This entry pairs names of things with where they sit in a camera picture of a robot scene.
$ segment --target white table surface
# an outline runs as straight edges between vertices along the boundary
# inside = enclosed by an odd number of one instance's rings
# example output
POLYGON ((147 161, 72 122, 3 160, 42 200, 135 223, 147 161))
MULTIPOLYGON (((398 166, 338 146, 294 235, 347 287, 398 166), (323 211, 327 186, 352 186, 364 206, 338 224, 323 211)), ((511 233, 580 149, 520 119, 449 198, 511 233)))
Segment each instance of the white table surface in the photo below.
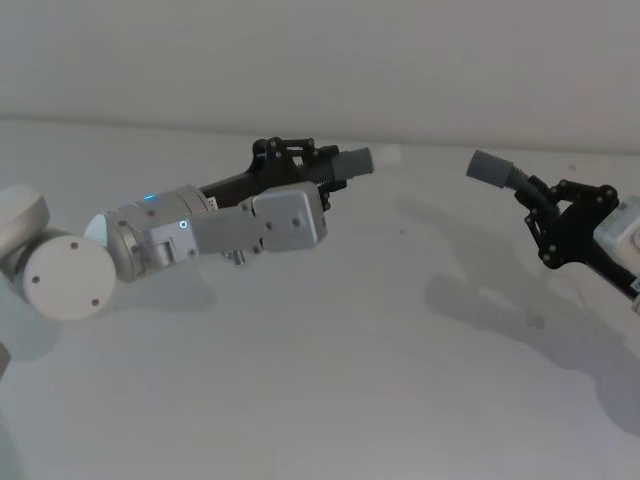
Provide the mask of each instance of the white table surface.
MULTIPOLYGON (((0 187, 34 184, 80 233, 238 173, 255 138, 4 122, 0 187)), ((471 149, 401 152, 334 195, 316 250, 182 265, 64 325, 3 287, 0 478, 638 478, 629 302, 545 270, 511 195, 465 178, 471 149)), ((638 193, 637 158, 496 153, 638 193)))

